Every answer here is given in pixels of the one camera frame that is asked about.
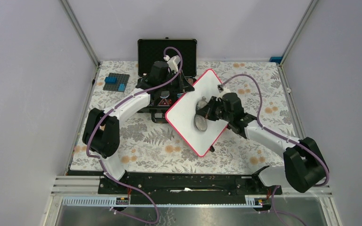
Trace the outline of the pink framed whiteboard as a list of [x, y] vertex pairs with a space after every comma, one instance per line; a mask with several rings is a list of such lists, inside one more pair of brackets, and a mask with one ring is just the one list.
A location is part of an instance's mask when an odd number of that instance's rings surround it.
[[202, 97], [207, 101], [218, 96], [221, 80], [213, 69], [207, 69], [193, 84], [194, 91], [183, 94], [166, 112], [165, 118], [197, 156], [203, 157], [227, 128], [226, 121], [208, 121], [207, 130], [194, 125], [196, 105]]

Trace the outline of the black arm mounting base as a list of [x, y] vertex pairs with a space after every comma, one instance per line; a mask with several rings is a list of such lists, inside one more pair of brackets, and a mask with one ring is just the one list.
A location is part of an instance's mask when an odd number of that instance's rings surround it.
[[176, 174], [176, 173], [141, 173], [126, 172], [116, 183], [103, 176], [99, 181], [99, 194], [125, 195], [137, 197], [143, 201], [154, 202], [212, 202], [224, 201], [229, 197], [258, 195], [266, 198], [275, 192], [282, 194], [281, 188], [265, 186], [253, 175], [221, 174]]

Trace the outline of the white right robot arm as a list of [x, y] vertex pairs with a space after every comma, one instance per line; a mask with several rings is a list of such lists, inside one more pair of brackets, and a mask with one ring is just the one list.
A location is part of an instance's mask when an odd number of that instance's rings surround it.
[[255, 172], [251, 187], [258, 194], [270, 186], [291, 186], [305, 193], [313, 186], [324, 186], [329, 180], [329, 169], [316, 142], [306, 137], [287, 137], [264, 126], [259, 117], [248, 114], [235, 93], [222, 97], [201, 98], [196, 105], [196, 127], [201, 129], [209, 121], [225, 121], [227, 127], [243, 138], [253, 140], [279, 155], [284, 164], [265, 167]]

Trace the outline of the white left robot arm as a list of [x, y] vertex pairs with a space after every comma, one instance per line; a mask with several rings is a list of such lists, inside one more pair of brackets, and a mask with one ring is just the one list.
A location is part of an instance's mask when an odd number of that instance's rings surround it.
[[104, 175], [111, 179], [109, 187], [115, 193], [120, 194], [127, 189], [127, 181], [123, 178], [126, 170], [117, 151], [121, 125], [139, 110], [150, 106], [154, 98], [179, 97], [194, 91], [182, 70], [180, 56], [165, 56], [163, 61], [155, 61], [150, 72], [139, 78], [130, 94], [104, 110], [90, 110], [82, 141], [87, 146], [87, 156], [96, 158]]

